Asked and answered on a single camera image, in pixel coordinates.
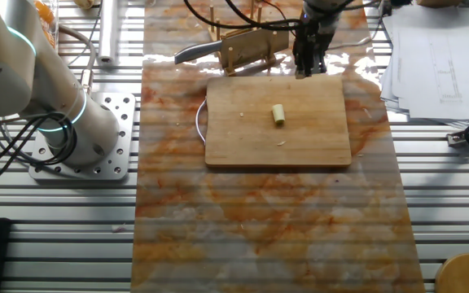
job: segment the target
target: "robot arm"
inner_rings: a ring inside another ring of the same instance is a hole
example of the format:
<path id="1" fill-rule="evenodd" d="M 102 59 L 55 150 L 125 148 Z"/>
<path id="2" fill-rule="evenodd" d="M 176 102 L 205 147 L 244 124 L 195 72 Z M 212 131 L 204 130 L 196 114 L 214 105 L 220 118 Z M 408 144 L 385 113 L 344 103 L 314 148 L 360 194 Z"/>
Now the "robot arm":
<path id="1" fill-rule="evenodd" d="M 306 24 L 296 30 L 292 48 L 296 78 L 324 73 L 325 52 L 334 37 L 341 11 L 353 0 L 304 0 L 300 20 Z"/>
<path id="2" fill-rule="evenodd" d="M 75 151 L 66 164 L 100 161 L 116 145 L 116 117 L 97 104 L 46 39 L 29 0 L 0 0 L 0 116 L 61 112 L 74 127 Z M 52 147 L 64 143 L 56 121 L 39 129 Z"/>

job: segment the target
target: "wooden round object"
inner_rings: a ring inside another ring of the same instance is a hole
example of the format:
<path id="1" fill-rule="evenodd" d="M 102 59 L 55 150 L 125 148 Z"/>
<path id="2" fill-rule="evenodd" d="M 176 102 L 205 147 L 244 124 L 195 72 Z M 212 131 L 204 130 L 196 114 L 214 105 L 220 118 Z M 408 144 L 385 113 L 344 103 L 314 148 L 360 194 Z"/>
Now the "wooden round object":
<path id="1" fill-rule="evenodd" d="M 454 256 L 439 268 L 436 293 L 469 293 L 469 253 Z"/>

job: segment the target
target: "blue light ring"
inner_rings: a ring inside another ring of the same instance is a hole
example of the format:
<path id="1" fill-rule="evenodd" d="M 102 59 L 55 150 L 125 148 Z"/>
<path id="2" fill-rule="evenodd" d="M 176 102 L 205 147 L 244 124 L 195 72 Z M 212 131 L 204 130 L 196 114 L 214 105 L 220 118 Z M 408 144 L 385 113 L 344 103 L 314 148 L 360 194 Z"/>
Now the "blue light ring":
<path id="1" fill-rule="evenodd" d="M 82 104 L 82 109 L 81 111 L 79 112 L 79 114 L 77 114 L 77 116 L 75 117 L 75 119 L 72 120 L 72 125 L 74 125 L 78 120 L 79 118 L 81 118 L 82 114 L 84 113 L 85 109 L 86 109 L 86 103 L 87 103 L 87 97 L 86 97 L 86 92 L 83 91 L 83 93 L 85 94 L 85 101 L 84 103 Z M 40 131 L 44 131 L 44 132 L 55 132 L 55 131 L 60 131 L 60 130 L 63 130 L 63 127 L 58 127 L 56 129 L 39 129 Z"/>
<path id="2" fill-rule="evenodd" d="M 30 46 L 30 48 L 32 48 L 33 55 L 37 56 L 36 48 L 33 46 L 33 43 L 27 37 L 25 37 L 23 33 L 20 33 L 11 27 L 7 27 L 7 28 L 8 28 L 8 31 L 10 31 L 14 36 L 26 42 Z"/>

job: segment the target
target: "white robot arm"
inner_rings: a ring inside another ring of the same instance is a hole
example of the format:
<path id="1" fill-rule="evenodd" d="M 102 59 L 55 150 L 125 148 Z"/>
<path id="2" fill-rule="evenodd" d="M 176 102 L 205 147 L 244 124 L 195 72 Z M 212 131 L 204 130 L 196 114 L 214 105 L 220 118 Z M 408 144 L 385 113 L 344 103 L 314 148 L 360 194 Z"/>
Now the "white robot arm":
<path id="1" fill-rule="evenodd" d="M 83 166 L 103 159 L 116 145 L 116 117 L 86 93 L 43 34 L 28 0 L 0 0 L 0 116 L 61 112 L 72 123 L 77 146 L 65 164 Z M 47 121 L 40 131 L 51 150 L 63 131 Z"/>

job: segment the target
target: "marble surface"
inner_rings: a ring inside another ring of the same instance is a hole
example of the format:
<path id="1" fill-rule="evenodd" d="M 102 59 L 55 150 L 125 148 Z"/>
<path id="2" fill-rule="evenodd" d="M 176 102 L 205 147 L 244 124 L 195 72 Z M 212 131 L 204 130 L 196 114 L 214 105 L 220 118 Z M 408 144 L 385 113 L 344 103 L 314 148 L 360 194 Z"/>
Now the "marble surface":
<path id="1" fill-rule="evenodd" d="M 210 2 L 193 4 L 208 15 Z M 301 1 L 278 4 L 300 14 Z M 264 20 L 279 17 L 264 8 Z M 195 112 L 221 67 L 214 55 L 173 64 L 210 41 L 206 29 L 182 1 L 147 3 L 132 291 L 423 292 L 372 49 L 327 54 L 328 74 L 343 77 L 349 168 L 208 169 Z M 346 11 L 332 45 L 367 35 L 364 11 Z M 293 75 L 291 52 L 277 57 L 257 75 Z M 207 115 L 199 122 L 206 132 Z"/>

